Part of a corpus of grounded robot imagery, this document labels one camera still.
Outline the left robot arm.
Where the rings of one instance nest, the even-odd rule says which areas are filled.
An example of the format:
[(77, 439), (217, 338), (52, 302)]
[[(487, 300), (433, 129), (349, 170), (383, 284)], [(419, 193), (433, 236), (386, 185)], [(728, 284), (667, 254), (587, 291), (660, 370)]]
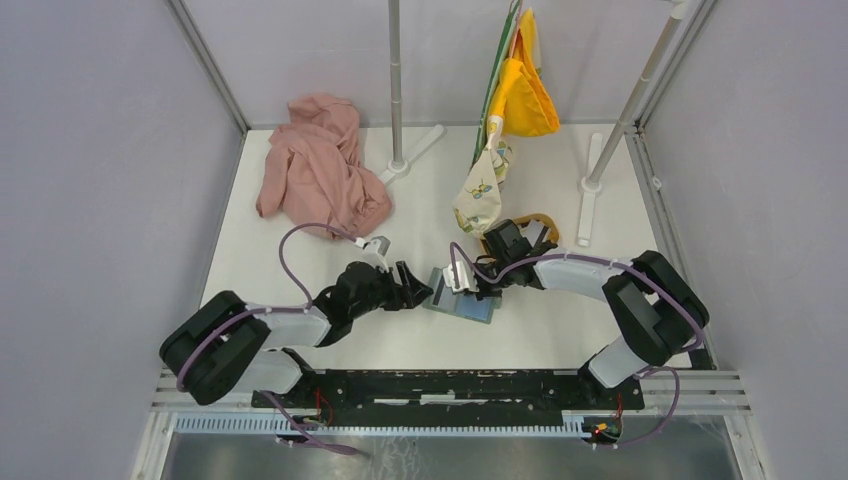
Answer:
[(164, 340), (159, 357), (177, 389), (201, 406), (233, 391), (270, 390), (302, 407), (313, 397), (314, 381), (289, 348), (333, 345), (356, 319), (415, 309), (433, 293), (403, 261), (389, 268), (352, 262), (310, 306), (253, 304), (224, 290)]

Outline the yellow oval tray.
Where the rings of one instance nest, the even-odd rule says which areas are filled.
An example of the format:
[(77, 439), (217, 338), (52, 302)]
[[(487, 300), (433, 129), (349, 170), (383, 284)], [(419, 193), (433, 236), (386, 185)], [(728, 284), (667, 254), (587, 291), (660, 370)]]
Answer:
[[(546, 241), (536, 248), (532, 248), (522, 235), (523, 228), (531, 220), (543, 222), (549, 227)], [(536, 213), (499, 221), (484, 234), (480, 245), (486, 255), (505, 260), (519, 260), (547, 254), (559, 246), (559, 239), (559, 230), (554, 221), (545, 214)]]

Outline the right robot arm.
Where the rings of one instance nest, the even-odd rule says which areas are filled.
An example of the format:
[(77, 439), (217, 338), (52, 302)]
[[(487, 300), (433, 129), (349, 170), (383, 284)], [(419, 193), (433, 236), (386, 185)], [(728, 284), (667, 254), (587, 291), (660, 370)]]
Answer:
[(575, 253), (548, 234), (530, 238), (512, 220), (486, 232), (482, 244), (479, 260), (450, 274), (457, 290), (487, 298), (521, 286), (575, 293), (609, 307), (619, 335), (582, 366), (577, 382), (580, 400), (591, 408), (606, 406), (625, 380), (658, 369), (705, 340), (705, 305), (657, 251), (628, 261)]

